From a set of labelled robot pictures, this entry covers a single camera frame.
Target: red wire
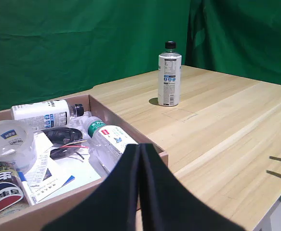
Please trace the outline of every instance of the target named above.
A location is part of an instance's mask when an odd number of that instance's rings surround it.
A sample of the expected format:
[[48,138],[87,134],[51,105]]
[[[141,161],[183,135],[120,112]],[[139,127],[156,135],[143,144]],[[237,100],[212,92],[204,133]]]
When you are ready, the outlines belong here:
[[71,146],[61,146],[59,148],[89,148],[87,146],[71,145]]

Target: receipt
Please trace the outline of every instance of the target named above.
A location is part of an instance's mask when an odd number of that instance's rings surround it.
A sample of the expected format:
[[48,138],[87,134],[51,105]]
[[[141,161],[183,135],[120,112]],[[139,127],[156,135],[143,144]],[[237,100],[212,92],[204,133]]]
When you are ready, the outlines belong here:
[[34,141],[37,160],[29,172],[25,174],[29,186],[39,186],[43,181],[50,156],[50,148],[53,146],[44,132],[35,133]]
[[70,177],[70,174],[62,171],[61,167],[49,157],[47,171],[43,181],[39,186],[33,185],[30,188],[35,195],[36,200],[40,202],[46,196],[60,189]]

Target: clear tape roll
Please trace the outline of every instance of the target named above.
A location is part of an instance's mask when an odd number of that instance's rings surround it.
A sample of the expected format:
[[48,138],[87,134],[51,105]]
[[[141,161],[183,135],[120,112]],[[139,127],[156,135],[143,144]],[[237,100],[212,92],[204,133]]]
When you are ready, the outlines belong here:
[[20,121],[0,121],[0,162],[9,162],[18,171],[26,173],[34,165],[36,158],[32,129]]

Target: black bottle cap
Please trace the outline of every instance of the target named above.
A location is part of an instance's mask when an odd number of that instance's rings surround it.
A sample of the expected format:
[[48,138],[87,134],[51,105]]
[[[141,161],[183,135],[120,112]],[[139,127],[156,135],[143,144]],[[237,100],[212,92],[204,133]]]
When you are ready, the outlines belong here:
[[176,43],[174,41],[165,42],[166,49],[175,49],[175,47],[176,47]]
[[75,114],[77,115],[77,117],[83,116],[84,109],[83,109],[83,106],[82,106],[81,103],[80,104],[75,104],[74,110],[76,111]]

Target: cardboard tray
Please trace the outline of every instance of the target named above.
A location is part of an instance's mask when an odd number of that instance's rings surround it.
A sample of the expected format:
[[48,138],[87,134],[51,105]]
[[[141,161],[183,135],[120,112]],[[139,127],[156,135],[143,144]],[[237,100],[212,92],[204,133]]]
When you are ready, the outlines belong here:
[[[168,154],[152,142],[149,138],[141,134],[133,126],[128,124],[117,114],[110,111],[98,100],[89,94],[65,98],[69,104],[82,103],[85,111],[91,111],[92,116],[101,118],[106,124],[116,125],[125,130],[138,143],[153,143],[163,162],[168,165]],[[12,119],[10,110],[0,111],[0,120]],[[0,218],[1,230],[30,230],[39,231],[41,228],[71,210],[86,197],[88,197],[104,180],[93,181],[72,191],[56,196],[45,202],[28,207],[9,216]]]

